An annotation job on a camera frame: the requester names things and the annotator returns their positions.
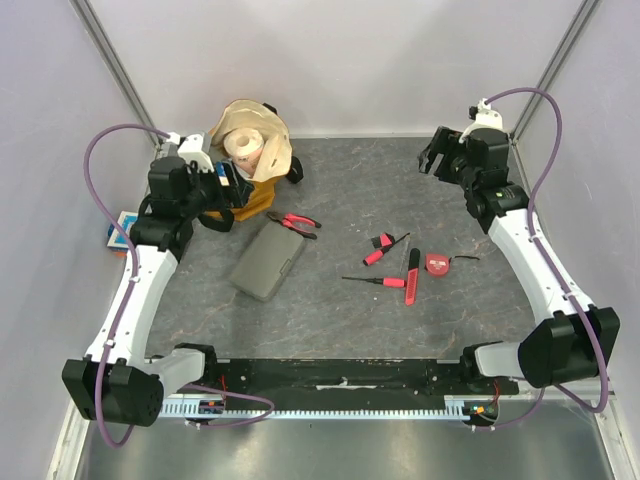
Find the grey plastic tool case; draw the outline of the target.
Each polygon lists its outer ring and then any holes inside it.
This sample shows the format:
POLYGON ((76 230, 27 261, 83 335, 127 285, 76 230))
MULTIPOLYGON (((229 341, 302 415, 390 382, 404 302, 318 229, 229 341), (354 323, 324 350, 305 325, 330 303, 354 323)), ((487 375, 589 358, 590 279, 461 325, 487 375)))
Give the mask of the grey plastic tool case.
POLYGON ((280 224, 266 224, 232 270, 231 284, 255 299, 269 301, 298 259, 304 244, 304 238, 298 233, 280 224))

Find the red black utility knife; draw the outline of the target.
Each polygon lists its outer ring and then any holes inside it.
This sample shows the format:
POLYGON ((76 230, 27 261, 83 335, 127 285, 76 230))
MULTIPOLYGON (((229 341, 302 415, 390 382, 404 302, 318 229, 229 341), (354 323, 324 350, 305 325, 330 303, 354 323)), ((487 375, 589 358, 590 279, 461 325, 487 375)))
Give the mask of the red black utility knife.
POLYGON ((412 248, 409 252, 408 271, 405 287, 404 302, 411 306, 416 301, 417 284, 419 278, 421 252, 418 248, 412 248))

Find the short red handled screwdriver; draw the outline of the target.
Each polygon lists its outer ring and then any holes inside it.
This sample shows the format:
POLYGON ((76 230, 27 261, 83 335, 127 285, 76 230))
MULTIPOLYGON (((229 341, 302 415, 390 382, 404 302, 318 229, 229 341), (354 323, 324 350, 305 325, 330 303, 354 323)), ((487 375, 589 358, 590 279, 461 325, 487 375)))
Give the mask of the short red handled screwdriver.
POLYGON ((381 258, 383 258, 387 252, 388 252, 388 248, 377 249, 363 259, 363 264, 365 266, 371 266, 377 263, 381 258))

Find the long red handled screwdriver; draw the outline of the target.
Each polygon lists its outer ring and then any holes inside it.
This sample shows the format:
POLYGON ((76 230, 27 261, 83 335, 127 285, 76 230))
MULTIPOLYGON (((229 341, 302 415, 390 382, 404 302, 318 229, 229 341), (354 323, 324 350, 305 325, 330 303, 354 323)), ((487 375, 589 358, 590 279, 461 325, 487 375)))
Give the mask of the long red handled screwdriver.
POLYGON ((360 277, 349 277, 343 276, 343 280, 352 280, 352 281, 361 281, 376 285, 382 285, 388 288, 396 288, 403 289, 406 287, 406 281, 402 278, 397 277, 371 277, 371 278, 360 278, 360 277))

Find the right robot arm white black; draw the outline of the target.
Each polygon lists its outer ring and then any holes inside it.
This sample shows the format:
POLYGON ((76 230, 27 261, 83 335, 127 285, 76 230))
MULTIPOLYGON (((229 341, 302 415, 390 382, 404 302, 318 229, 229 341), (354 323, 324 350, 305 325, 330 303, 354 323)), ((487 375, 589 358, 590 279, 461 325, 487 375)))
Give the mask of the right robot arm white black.
POLYGON ((605 372, 620 328, 614 309, 597 307, 552 251, 526 191, 508 179, 508 157, 509 138, 499 129, 464 135, 444 126, 419 156, 421 172, 462 188, 467 211, 509 262, 534 314, 523 340, 464 349, 457 377, 473 394, 494 377, 535 388, 595 378, 605 372))

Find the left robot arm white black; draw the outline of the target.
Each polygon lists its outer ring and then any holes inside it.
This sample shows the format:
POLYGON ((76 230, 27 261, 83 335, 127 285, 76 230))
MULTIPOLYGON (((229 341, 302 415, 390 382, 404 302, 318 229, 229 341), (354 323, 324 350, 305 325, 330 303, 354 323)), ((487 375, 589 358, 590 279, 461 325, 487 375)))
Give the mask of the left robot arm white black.
POLYGON ((152 162, 148 186, 129 232, 133 248, 107 318, 84 356, 67 360, 62 370, 63 383, 87 420, 148 427, 167 396, 188 384, 201 393, 219 384, 212 346, 180 343, 170 354, 150 360, 146 345, 163 292, 193 236, 194 221, 229 231, 233 209, 248 203, 254 187, 228 160, 204 171, 177 155, 152 162))

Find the yellow canvas tool bag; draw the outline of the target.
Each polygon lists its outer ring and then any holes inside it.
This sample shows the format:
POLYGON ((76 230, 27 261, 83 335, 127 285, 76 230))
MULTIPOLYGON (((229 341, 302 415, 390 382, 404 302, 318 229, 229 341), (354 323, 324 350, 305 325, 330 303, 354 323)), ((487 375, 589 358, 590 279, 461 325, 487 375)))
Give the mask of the yellow canvas tool bag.
POLYGON ((232 209, 237 221, 269 209, 279 180, 297 183, 303 178, 289 128, 268 104, 249 99, 231 102, 209 134, 212 149, 230 159, 240 176, 254 186, 248 203, 232 209))

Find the white tape roll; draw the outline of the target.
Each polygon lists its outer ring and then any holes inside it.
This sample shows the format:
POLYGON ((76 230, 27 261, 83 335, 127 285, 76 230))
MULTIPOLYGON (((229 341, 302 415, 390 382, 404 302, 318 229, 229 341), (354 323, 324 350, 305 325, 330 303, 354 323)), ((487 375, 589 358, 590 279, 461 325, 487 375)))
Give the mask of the white tape roll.
POLYGON ((239 166, 254 170, 264 148, 264 139, 256 129, 237 128, 224 137, 223 146, 239 166))

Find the red black pliers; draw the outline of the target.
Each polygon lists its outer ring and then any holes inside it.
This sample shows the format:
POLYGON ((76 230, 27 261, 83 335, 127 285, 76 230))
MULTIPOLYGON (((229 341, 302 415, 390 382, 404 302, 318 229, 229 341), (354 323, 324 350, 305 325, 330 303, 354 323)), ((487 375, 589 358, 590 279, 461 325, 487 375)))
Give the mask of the red black pliers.
POLYGON ((269 211, 267 213, 267 217, 270 220, 279 223, 281 226, 299 234, 303 238, 310 240, 316 240, 317 235, 311 231, 304 230, 300 227, 300 224, 311 226, 315 229, 320 229, 322 227, 322 225, 314 219, 293 213, 269 211))

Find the hex key set red holder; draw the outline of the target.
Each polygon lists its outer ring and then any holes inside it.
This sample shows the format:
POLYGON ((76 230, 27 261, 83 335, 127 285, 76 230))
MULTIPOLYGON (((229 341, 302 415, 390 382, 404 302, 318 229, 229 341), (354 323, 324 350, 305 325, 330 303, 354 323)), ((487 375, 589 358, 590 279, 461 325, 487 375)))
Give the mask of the hex key set red holder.
POLYGON ((382 249, 382 248, 393 245, 395 242, 395 239, 392 235, 384 232, 379 236, 372 237, 370 241, 375 249, 382 249))

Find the clear voltage tester screwdriver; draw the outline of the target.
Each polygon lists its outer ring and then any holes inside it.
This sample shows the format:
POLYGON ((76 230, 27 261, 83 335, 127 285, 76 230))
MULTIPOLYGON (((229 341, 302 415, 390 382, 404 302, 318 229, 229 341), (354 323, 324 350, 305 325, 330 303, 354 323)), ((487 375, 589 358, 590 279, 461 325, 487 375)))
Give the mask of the clear voltage tester screwdriver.
POLYGON ((407 257, 409 255, 410 245, 411 244, 411 235, 408 233, 406 235, 406 239, 404 240, 403 252, 401 257, 400 269, 399 269, 399 277, 405 276, 407 257))

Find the red tape measure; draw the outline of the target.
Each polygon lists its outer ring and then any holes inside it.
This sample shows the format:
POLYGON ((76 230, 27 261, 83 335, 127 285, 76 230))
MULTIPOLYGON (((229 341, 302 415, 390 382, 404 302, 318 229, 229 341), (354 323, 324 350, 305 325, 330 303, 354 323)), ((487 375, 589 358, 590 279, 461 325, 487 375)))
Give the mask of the red tape measure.
POLYGON ((478 260, 478 257, 471 255, 444 256, 441 254, 427 253, 425 256, 425 270, 434 277, 443 277, 448 274, 451 263, 455 259, 478 260))

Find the blue white cardboard box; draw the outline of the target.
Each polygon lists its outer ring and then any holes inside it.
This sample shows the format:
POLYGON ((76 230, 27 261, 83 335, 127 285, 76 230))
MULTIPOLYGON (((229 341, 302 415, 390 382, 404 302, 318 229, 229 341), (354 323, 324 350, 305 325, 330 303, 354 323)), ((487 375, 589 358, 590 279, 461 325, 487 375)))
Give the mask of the blue white cardboard box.
MULTIPOLYGON (((138 214, 136 212, 122 211, 118 218, 118 225, 125 231, 130 233, 131 227, 136 222, 138 214)), ((124 236, 112 225, 109 226, 107 232, 106 247, 115 254, 126 255, 128 245, 124 236)))

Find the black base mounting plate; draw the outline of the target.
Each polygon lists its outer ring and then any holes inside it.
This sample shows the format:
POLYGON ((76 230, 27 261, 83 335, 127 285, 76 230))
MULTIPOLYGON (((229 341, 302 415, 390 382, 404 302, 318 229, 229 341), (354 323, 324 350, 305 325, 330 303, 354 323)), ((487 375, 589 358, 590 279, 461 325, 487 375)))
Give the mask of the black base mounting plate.
POLYGON ((399 409, 444 406, 446 396, 493 398, 514 395, 517 384, 504 377, 463 377, 457 361, 435 359, 231 359, 220 360, 201 386, 250 395, 229 399, 232 408, 399 409))

